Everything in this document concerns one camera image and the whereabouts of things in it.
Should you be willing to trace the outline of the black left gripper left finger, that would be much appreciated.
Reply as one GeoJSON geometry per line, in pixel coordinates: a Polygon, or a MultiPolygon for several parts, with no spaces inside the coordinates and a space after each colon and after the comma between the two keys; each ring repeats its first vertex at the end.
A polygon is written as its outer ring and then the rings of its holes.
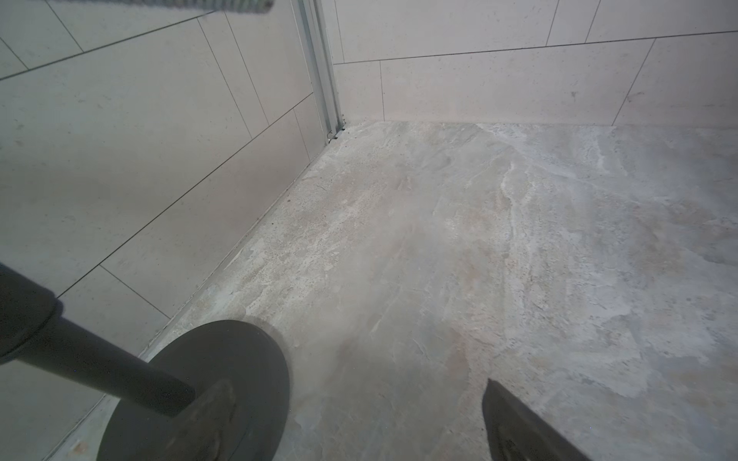
{"type": "Polygon", "coordinates": [[[175,418],[163,441],[151,449],[151,459],[225,460],[235,414],[234,388],[219,380],[175,418]]]}

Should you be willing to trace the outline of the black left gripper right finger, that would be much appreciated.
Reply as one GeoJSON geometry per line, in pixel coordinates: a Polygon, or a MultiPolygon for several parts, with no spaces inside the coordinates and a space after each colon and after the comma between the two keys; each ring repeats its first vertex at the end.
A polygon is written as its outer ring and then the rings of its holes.
{"type": "Polygon", "coordinates": [[[590,461],[497,380],[487,381],[482,417],[492,460],[590,461]]]}

